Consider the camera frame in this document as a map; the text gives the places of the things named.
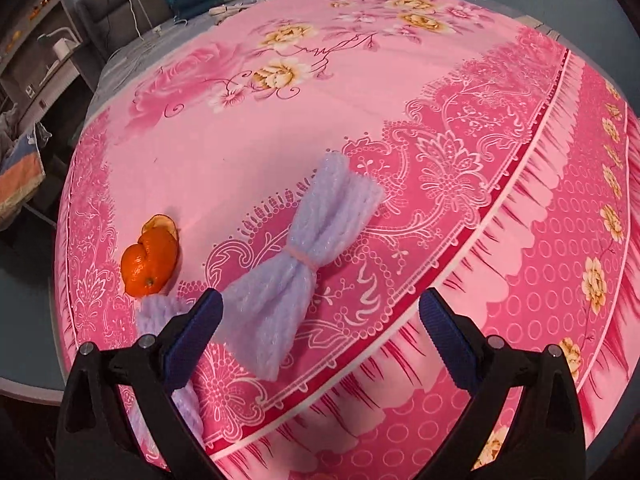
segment metal pin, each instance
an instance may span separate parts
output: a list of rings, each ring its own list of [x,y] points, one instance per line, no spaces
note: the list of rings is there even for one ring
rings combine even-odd
[[[494,348],[496,350],[504,348],[504,339],[502,339],[499,335],[491,335],[486,339],[486,341],[491,348]]]
[[[95,348],[94,344],[87,341],[86,343],[82,343],[80,345],[80,353],[82,355],[89,355],[91,352],[94,351],[94,348]]]
[[[145,334],[138,339],[138,345],[140,348],[149,348],[156,342],[156,336],[153,334]]]
[[[548,351],[553,357],[560,357],[562,355],[562,349],[558,345],[549,345]]]

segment pink hair tie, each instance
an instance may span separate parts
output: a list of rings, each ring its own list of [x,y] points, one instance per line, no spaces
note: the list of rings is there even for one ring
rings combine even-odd
[[[297,261],[299,261],[304,266],[307,266],[311,272],[318,272],[318,266],[313,263],[308,254],[303,253],[299,249],[287,244],[284,246],[283,251],[290,254],[290,256],[294,257]]]

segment floral bedsheet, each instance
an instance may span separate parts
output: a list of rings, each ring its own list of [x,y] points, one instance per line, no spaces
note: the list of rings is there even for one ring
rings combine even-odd
[[[277,381],[207,348],[193,383],[219,467],[296,480],[420,470],[468,400],[417,318],[427,286],[518,348],[560,344],[589,443],[640,354],[630,140],[637,120],[609,82],[500,14],[458,0],[263,2],[88,121],[56,243],[66,365],[86,340],[133,343],[118,262],[143,221],[177,221],[172,294],[195,301],[281,250],[322,154],[339,150],[385,201],[320,271]]]

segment gray headboard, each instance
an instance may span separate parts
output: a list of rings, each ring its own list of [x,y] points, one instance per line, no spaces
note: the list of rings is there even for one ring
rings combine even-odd
[[[174,15],[166,0],[131,1],[141,34],[164,23]],[[129,0],[79,0],[76,3],[76,11],[86,28],[89,39],[104,60],[138,37]]]

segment yellow flower print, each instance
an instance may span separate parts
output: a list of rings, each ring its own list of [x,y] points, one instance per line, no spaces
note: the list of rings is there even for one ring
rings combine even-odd
[[[265,90],[279,89],[298,84],[310,74],[311,67],[295,57],[276,58],[254,72],[254,82]]]
[[[296,43],[303,38],[310,38],[316,34],[316,30],[306,23],[294,23],[293,25],[283,25],[278,27],[277,30],[269,32],[265,35],[264,40],[260,43],[261,46],[289,46]]]
[[[569,365],[571,377],[574,378],[575,382],[578,380],[578,375],[580,374],[578,370],[582,365],[580,347],[577,344],[574,344],[570,337],[565,337],[564,339],[562,339],[562,341],[559,343],[559,347],[562,349],[562,353],[564,353],[564,358]]]
[[[476,460],[473,469],[478,469],[479,467],[487,465],[495,460],[495,458],[498,456],[498,453],[500,452],[502,444],[504,444],[504,439],[507,437],[508,432],[508,426],[503,426],[498,431],[491,432],[491,435],[489,435],[489,440],[487,440],[486,444],[484,444],[484,447],[482,448],[480,456],[478,457],[478,460]]]
[[[604,279],[604,270],[600,260],[587,257],[582,273],[582,291],[589,301],[591,309],[598,314],[607,297],[607,282]]]
[[[433,14],[438,8],[429,0],[389,0],[386,6],[392,9],[416,10],[423,14]]]
[[[617,121],[622,120],[622,113],[620,113],[620,110],[616,105],[610,105],[609,103],[606,103],[605,106],[607,107],[607,110],[609,111],[609,115],[611,115],[611,117],[613,117]]]
[[[611,119],[602,118],[602,127],[604,131],[609,134],[609,137],[613,139],[613,142],[620,142],[620,135],[618,134],[618,130],[616,129],[616,125],[613,123]]]
[[[618,154],[616,153],[616,151],[609,146],[608,144],[604,145],[604,149],[607,152],[607,154],[611,157],[611,160],[613,160],[614,164],[620,168],[620,170],[622,169],[622,161],[620,160],[620,157],[618,156]]]
[[[614,88],[614,86],[609,82],[609,81],[604,81],[605,85],[607,86],[607,90],[609,91],[609,93],[611,95],[613,95],[614,99],[620,99],[620,94],[618,93],[618,91]]]
[[[613,191],[613,194],[616,196],[616,198],[622,197],[622,190],[620,189],[620,184],[618,184],[618,180],[616,179],[616,176],[613,174],[613,171],[611,171],[611,168],[603,164],[602,174],[604,176],[604,180],[607,181],[607,184],[609,184],[609,186],[611,187],[611,190]]]
[[[424,28],[430,32],[438,32],[441,34],[455,32],[447,23],[439,22],[423,14],[400,14],[398,18],[407,22],[409,25]]]
[[[621,244],[625,235],[618,213],[610,205],[606,205],[600,210],[600,216],[603,218],[604,228],[611,233],[611,238]]]

